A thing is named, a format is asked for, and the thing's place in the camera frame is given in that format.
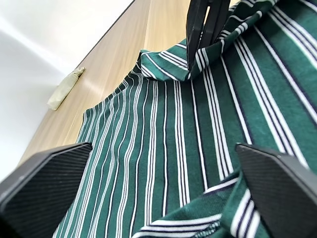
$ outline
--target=polo shirt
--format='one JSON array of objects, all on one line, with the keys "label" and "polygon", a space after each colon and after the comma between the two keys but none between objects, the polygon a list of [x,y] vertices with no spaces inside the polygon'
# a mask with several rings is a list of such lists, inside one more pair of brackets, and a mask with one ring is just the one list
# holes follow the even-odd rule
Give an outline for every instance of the polo shirt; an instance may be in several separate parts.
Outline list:
[{"label": "polo shirt", "polygon": [[234,146],[317,171],[316,22],[316,0],[241,0],[191,71],[185,40],[142,50],[84,113],[93,150],[53,237],[269,237]]}]

